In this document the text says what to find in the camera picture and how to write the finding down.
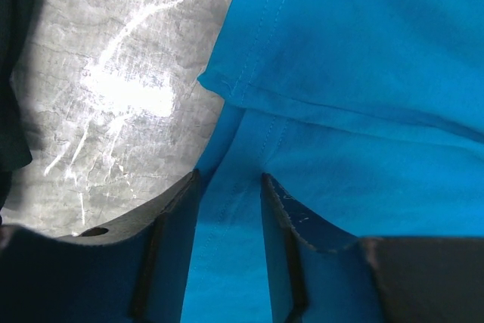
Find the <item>teal t shirt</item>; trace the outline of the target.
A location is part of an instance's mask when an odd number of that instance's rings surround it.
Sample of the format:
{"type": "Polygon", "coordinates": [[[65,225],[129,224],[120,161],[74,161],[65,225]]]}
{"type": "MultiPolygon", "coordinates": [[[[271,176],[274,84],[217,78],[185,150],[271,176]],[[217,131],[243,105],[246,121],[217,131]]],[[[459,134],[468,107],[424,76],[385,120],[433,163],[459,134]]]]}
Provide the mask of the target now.
{"type": "Polygon", "coordinates": [[[181,319],[269,322],[260,179],[354,235],[483,234],[483,0],[232,0],[181,319]]]}

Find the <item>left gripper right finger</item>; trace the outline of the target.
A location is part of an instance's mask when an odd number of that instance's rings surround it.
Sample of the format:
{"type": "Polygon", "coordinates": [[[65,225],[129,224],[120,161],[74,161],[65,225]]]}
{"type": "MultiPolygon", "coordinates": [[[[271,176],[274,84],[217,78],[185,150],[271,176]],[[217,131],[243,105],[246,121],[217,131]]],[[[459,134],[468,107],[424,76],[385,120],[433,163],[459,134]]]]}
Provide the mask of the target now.
{"type": "Polygon", "coordinates": [[[363,237],[262,176],[275,322],[481,322],[480,238],[363,237]]]}

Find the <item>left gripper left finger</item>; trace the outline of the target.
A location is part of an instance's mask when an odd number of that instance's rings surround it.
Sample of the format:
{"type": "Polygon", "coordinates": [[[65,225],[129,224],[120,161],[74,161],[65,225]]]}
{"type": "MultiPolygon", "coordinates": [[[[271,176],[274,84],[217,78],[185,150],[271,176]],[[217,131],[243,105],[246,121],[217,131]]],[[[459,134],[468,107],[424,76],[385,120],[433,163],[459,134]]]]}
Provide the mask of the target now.
{"type": "Polygon", "coordinates": [[[77,236],[1,227],[3,322],[178,322],[201,196],[192,171],[77,236]]]}

